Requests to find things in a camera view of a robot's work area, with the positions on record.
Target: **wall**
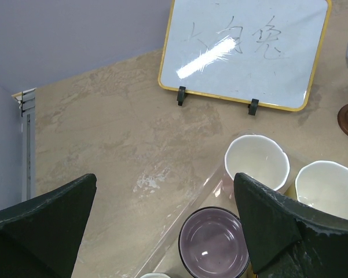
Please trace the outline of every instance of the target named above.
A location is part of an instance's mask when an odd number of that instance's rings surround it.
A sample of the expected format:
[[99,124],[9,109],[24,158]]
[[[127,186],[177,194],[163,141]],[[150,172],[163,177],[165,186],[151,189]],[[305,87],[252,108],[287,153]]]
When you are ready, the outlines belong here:
[[0,1],[0,85],[40,87],[161,48],[171,0]]
[[18,103],[0,87],[0,210],[21,201],[21,142]]

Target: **clear plastic box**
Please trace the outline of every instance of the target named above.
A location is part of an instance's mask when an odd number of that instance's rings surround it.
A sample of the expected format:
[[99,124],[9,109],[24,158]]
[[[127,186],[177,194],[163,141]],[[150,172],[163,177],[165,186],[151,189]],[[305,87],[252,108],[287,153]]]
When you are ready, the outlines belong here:
[[[244,131],[239,133],[232,141],[240,136],[246,134],[259,134],[252,131]],[[224,146],[223,153],[225,154],[231,141]],[[292,150],[281,145],[284,152],[288,155],[291,170],[285,183],[285,186],[281,188],[281,193],[285,193],[287,196],[296,199],[295,191],[295,178],[299,170],[305,165],[309,164],[309,161]],[[140,278],[146,273],[165,273],[171,278],[191,278],[192,276],[186,271],[183,266],[179,251],[178,251],[178,237],[179,232],[184,221],[196,210],[201,207],[217,206],[223,207],[229,211],[232,211],[236,215],[238,214],[236,201],[229,191],[224,190],[224,181],[226,180],[227,173],[225,171],[224,160],[218,162],[214,171],[206,179],[205,183],[198,189],[193,198],[188,202],[183,201],[180,205],[181,211],[177,214],[176,218],[173,218],[169,224],[168,230],[157,239],[157,244],[153,248],[150,256],[142,261],[141,265],[137,266],[136,274],[134,278]],[[247,271],[247,277],[254,277],[251,267]]]

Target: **black clip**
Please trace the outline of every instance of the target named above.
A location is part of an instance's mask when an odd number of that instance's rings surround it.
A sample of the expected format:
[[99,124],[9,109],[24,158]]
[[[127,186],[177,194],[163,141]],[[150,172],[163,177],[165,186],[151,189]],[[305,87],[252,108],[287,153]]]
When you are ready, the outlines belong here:
[[188,95],[186,92],[186,87],[180,86],[179,87],[179,91],[178,91],[178,97],[177,97],[177,101],[178,101],[178,105],[179,106],[183,106],[183,102],[186,98],[186,96]]
[[256,99],[252,99],[251,100],[251,104],[248,105],[248,114],[255,116],[256,115],[256,110],[258,108],[259,105],[259,100]]

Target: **purple cup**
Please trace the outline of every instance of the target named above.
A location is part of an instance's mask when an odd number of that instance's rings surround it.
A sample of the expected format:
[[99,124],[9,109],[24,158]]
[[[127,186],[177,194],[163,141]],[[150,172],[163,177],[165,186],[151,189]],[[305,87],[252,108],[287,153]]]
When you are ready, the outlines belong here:
[[201,208],[185,220],[179,254],[194,278],[240,278],[250,263],[239,218],[220,207]]

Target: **whiteboard frame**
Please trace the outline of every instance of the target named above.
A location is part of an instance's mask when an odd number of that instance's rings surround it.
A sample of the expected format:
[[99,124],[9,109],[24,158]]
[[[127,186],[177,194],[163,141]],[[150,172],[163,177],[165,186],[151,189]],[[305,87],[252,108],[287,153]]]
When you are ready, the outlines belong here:
[[[310,96],[310,91],[311,91],[311,88],[312,88],[312,85],[313,85],[314,75],[315,75],[315,72],[316,72],[316,69],[317,69],[317,64],[318,64],[318,61],[319,61],[319,56],[320,56],[321,49],[322,49],[322,46],[323,46],[323,40],[324,40],[326,31],[327,31],[329,17],[331,15],[331,11],[332,11],[332,0],[325,0],[325,1],[328,4],[327,14],[325,15],[324,25],[323,25],[323,29],[322,29],[322,32],[321,32],[321,35],[320,35],[318,49],[317,49],[317,53],[315,55],[314,64],[313,64],[313,68],[312,68],[312,73],[310,75],[309,84],[308,84],[307,90],[306,90],[306,97],[304,99],[303,104],[300,107],[298,107],[298,108],[291,108],[291,107],[284,107],[284,106],[279,106],[279,105],[274,105],[274,104],[260,102],[258,104],[259,106],[269,107],[269,108],[274,108],[274,109],[280,109],[280,110],[285,110],[285,111],[290,111],[290,112],[298,112],[298,111],[303,110],[305,108],[305,106],[307,105],[307,102],[308,102],[309,96]],[[158,84],[159,84],[159,86],[162,89],[166,89],[166,90],[171,90],[171,91],[176,91],[177,92],[179,90],[179,88],[167,87],[167,86],[165,86],[164,84],[161,83],[162,68],[163,68],[164,58],[165,58],[165,55],[166,55],[167,41],[168,41],[168,35],[170,33],[170,28],[171,28],[171,19],[173,18],[174,5],[175,5],[175,0],[172,0],[172,2],[171,2],[171,9],[170,9],[170,17],[168,18],[168,24],[167,24],[167,29],[166,29],[166,36],[165,36],[164,46],[163,46],[163,51],[162,51],[160,70],[159,70],[159,74],[158,74]],[[216,94],[208,94],[208,93],[196,92],[196,91],[192,91],[192,90],[186,90],[185,92],[188,93],[188,94],[196,94],[198,96],[205,96],[205,97],[218,98],[218,99],[221,99],[221,100],[235,101],[235,102],[238,102],[238,103],[246,103],[246,104],[250,104],[251,103],[250,100],[242,100],[240,98],[224,97],[224,96],[219,96],[219,95],[216,95]]]

